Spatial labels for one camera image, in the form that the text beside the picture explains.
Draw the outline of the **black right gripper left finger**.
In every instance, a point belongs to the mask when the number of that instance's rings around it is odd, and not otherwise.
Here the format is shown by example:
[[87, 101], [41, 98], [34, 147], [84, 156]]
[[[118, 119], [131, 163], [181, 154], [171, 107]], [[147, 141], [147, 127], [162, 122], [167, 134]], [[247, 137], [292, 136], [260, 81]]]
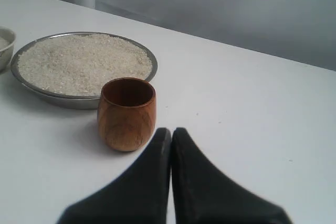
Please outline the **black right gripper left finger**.
[[58, 223], [166, 223], [171, 141], [170, 131], [158, 128], [127, 170], [67, 207]]

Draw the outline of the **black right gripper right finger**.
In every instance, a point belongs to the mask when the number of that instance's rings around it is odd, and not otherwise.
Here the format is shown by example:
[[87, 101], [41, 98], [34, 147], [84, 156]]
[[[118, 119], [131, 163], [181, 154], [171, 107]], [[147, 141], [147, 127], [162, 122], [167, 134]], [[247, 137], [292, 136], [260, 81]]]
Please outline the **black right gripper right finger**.
[[176, 223], [291, 223], [285, 210], [240, 186], [178, 127], [171, 145]]

